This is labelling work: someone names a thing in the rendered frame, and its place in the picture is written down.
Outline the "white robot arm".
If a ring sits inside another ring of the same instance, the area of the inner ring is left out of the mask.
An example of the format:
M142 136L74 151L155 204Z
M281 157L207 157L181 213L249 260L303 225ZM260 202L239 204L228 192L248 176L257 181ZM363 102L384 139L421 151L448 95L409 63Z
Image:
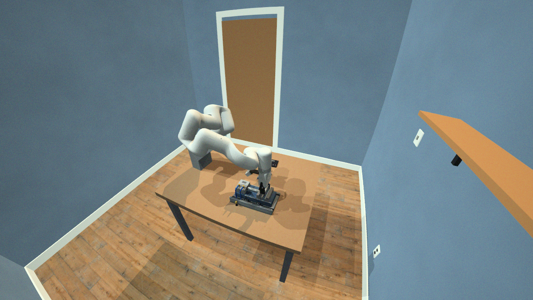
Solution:
M201 130L198 131L199 128ZM234 119L229 108L207 105L204 108L204 114L197 110L188 110L178 139L196 156L205 156L208 149L220 152L234 165L246 169L247 177L252 173L258 175L259 172L269 173L271 171L271 149L247 147L242 154L232 140L225 137L233 131Z

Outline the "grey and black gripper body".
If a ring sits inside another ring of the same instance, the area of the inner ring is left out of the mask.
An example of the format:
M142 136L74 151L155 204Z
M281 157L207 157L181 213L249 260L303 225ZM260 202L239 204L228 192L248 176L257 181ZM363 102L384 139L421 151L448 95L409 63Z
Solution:
M259 172L259 186L260 186L260 183L262 182L263 183L263 187L266 188L268 186L268 183L270 182L270 179L271 179L271 172L269 172L269 173L260 173Z

